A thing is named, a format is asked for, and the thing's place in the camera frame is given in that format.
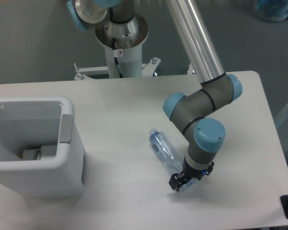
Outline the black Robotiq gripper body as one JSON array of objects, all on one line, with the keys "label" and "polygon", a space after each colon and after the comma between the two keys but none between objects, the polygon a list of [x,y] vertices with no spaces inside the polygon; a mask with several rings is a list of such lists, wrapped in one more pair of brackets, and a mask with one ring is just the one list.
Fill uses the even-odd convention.
[{"label": "black Robotiq gripper body", "polygon": [[184,159],[183,165],[182,165],[182,173],[184,173],[186,176],[188,176],[188,182],[195,178],[198,179],[201,170],[204,170],[208,167],[208,164],[200,164],[200,166],[191,166],[190,164],[187,163],[187,161]]}]

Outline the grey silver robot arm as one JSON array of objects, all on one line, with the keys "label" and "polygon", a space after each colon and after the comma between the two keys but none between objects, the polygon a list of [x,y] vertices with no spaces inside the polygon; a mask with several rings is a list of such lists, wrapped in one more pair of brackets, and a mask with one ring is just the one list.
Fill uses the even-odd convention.
[{"label": "grey silver robot arm", "polygon": [[[210,115],[238,99],[242,84],[224,71],[195,1],[168,0],[166,4],[201,85],[195,93],[175,93],[163,104],[164,113],[189,143],[183,162],[171,156],[167,160],[168,166],[181,167],[181,172],[173,173],[169,180],[171,188],[179,191],[192,179],[201,180],[212,172],[226,131]],[[147,67],[142,65],[142,44],[148,25],[135,11],[134,1],[69,0],[67,7],[78,29],[95,28],[105,49],[110,78],[144,75]]]}]

